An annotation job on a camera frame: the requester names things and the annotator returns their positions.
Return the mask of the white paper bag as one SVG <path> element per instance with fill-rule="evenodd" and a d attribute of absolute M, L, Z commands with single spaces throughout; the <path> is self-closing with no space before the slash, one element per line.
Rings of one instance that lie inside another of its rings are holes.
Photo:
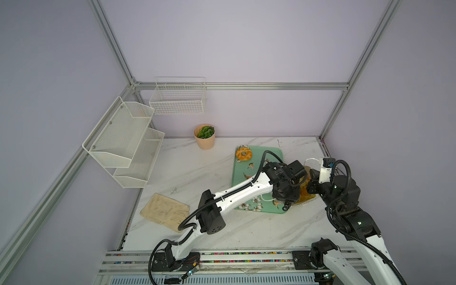
<path fill-rule="evenodd" d="M 304 202 L 306 202 L 308 200 L 311 200 L 311 199 L 313 199 L 315 197 L 315 194 L 309 194 L 307 192 L 307 185 L 308 185 L 308 182 L 310 181 L 309 171 L 311 170 L 311 167 L 308 166 L 306 163 L 308 161 L 310 161 L 310 160 L 316 160 L 316 159 L 310 158 L 310 159 L 305 161 L 304 166 L 305 166 L 305 169 L 306 169 L 306 171 L 308 173 L 308 176 L 307 176 L 307 179 L 306 179 L 305 183 L 300 186 L 300 199 L 299 199 L 299 201 L 294 203 L 293 205 L 302 204 L 302 203 L 304 203 Z"/>

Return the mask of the orange fake donut bread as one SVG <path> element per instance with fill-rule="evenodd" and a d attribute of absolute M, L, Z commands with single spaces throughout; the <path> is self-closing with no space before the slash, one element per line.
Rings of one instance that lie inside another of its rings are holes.
<path fill-rule="evenodd" d="M 252 159 L 253 153 L 252 153 L 252 150 L 248 146 L 239 146 L 236 149 L 235 156 L 236 156 L 237 162 L 245 162 L 245 161 Z"/>

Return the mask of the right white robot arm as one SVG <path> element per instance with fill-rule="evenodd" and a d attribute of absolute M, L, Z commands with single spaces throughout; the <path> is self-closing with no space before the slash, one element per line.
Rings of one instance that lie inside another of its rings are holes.
<path fill-rule="evenodd" d="M 332 157 L 320 158 L 319 163 L 318 171 L 310 171 L 307 191 L 321 197 L 330 224 L 361 256 L 376 285 L 406 284 L 391 259 L 379 227 L 372 216 L 359 206 L 361 190 L 352 178 L 348 163 Z M 344 284 L 368 284 L 353 266 L 342 261 L 340 250 L 329 239 L 313 243 L 311 252 L 311 260 L 316 267 L 327 267 Z"/>

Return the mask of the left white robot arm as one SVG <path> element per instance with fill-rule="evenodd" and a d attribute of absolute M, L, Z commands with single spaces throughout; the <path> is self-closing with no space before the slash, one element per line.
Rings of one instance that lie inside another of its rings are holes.
<path fill-rule="evenodd" d="M 169 271 L 179 269 L 188 259 L 194 244 L 204 235 L 213 235 L 225 228 L 225 216 L 242 203 L 262 194 L 272 193 L 272 197 L 283 203 L 283 210 L 290 209 L 300 198 L 300 186 L 305 182 L 308 173 L 301 162 L 295 160 L 284 163 L 275 153 L 263 152 L 256 174 L 228 190 L 202 193 L 198 208 L 178 226 L 183 231 L 177 241 L 164 239 L 153 249 L 148 261 L 148 277 L 155 285 L 152 265 L 159 247 L 163 249 L 166 268 Z"/>

